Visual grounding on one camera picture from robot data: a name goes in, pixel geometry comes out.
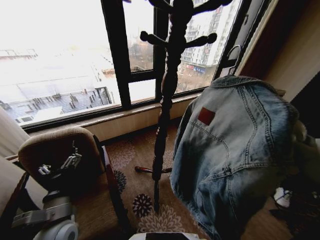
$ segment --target chair backrest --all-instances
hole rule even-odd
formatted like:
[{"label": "chair backrest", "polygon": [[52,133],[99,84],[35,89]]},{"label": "chair backrest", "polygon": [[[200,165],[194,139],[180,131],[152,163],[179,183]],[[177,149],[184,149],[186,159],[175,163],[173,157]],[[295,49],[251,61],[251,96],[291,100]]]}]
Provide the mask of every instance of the chair backrest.
[{"label": "chair backrest", "polygon": [[21,146],[18,159],[24,169],[48,189],[50,183],[39,173],[38,168],[43,164],[50,165],[52,169],[60,168],[74,153],[73,141],[82,158],[74,176],[68,182],[74,184],[73,191],[85,189],[104,171],[104,166],[93,134],[82,127],[65,128],[33,136]]}]

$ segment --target sky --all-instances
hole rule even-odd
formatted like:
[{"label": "sky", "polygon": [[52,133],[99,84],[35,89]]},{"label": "sky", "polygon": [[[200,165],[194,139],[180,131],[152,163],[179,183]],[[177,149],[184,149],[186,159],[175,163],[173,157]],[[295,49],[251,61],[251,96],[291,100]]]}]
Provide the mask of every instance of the sky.
[{"label": "sky", "polygon": [[[128,36],[137,35],[139,29],[153,32],[153,7],[148,1],[123,5]],[[108,43],[100,0],[1,0],[0,34],[0,50]]]}]

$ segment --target black window frame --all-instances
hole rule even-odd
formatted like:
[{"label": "black window frame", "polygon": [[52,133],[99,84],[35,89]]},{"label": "black window frame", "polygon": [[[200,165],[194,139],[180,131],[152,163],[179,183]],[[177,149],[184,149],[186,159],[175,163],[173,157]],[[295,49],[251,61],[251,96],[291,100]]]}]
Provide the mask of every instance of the black window frame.
[{"label": "black window frame", "polygon": [[[130,58],[129,58],[129,49],[126,33],[126,23],[125,23],[125,13],[123,2],[121,0],[100,0],[102,12],[104,15],[104,21],[106,25],[106,30],[108,34],[108,40],[110,45],[110,51],[113,60],[114,71],[116,75],[116,81],[118,85],[121,106],[108,108],[105,106],[105,109],[94,110],[91,112],[83,112],[79,115],[69,116],[61,119],[51,119],[45,122],[35,123],[33,125],[22,126],[22,128],[27,133],[32,133],[48,128],[53,128],[61,126],[64,124],[74,123],[78,121],[83,121],[95,117],[101,117],[108,114],[125,111],[133,108],[142,107],[149,104],[158,103],[161,99],[161,83],[162,77],[165,72],[165,59],[166,52],[163,47],[154,46],[153,47],[153,69],[147,69],[143,71],[131,72],[130,68]],[[248,17],[247,12],[250,12],[250,7],[252,4],[255,4],[255,1],[252,0],[242,0],[239,6],[237,15],[235,17],[234,23],[231,27],[230,34],[227,38],[222,56],[219,60],[217,69],[215,71],[212,79],[218,78],[220,76],[222,69],[231,67],[235,64],[236,58],[235,54],[230,56],[230,59],[227,59],[227,54],[229,50],[236,44],[242,46],[242,52],[240,54],[240,60],[243,57],[244,52],[246,51],[249,41],[254,34],[255,29],[257,28],[262,16],[264,15],[265,10],[267,9],[271,0],[261,0],[261,5],[258,8],[258,11],[254,12],[255,19],[253,24],[246,34],[245,40],[242,42],[236,42],[237,36],[242,30],[242,25],[245,23],[245,19]],[[169,28],[169,16],[162,10],[157,8],[153,9],[153,33],[162,39],[166,39],[168,36]],[[131,103],[129,84],[136,83],[147,80],[155,79],[155,98],[151,100],[145,100],[138,103]],[[180,93],[176,93],[173,98],[178,98],[194,93],[200,93],[205,89],[205,87],[188,90]]]}]

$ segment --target patterned rug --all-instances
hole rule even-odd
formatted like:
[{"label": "patterned rug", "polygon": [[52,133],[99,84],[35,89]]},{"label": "patterned rug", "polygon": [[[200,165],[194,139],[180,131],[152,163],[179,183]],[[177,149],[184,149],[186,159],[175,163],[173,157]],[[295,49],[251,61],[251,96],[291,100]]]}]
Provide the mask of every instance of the patterned rug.
[{"label": "patterned rug", "polygon": [[[163,168],[172,166],[178,125],[178,121],[173,121],[168,128]],[[159,181],[160,210],[159,214],[155,213],[154,182],[151,174],[135,171],[135,166],[152,169],[155,140],[156,127],[149,127],[111,139],[106,144],[131,225],[138,233],[186,232],[210,239],[173,194],[170,173],[163,174]],[[269,199],[264,209],[251,219],[242,239],[290,239],[291,235],[285,223],[269,213],[269,209],[274,207],[273,201]]]}]

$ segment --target white curtain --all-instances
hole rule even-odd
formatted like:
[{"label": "white curtain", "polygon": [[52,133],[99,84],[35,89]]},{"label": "white curtain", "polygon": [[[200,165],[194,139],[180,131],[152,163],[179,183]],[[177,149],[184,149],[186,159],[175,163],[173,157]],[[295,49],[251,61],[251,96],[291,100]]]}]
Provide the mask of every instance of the white curtain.
[{"label": "white curtain", "polygon": [[0,156],[17,154],[28,138],[29,135],[0,107]]}]

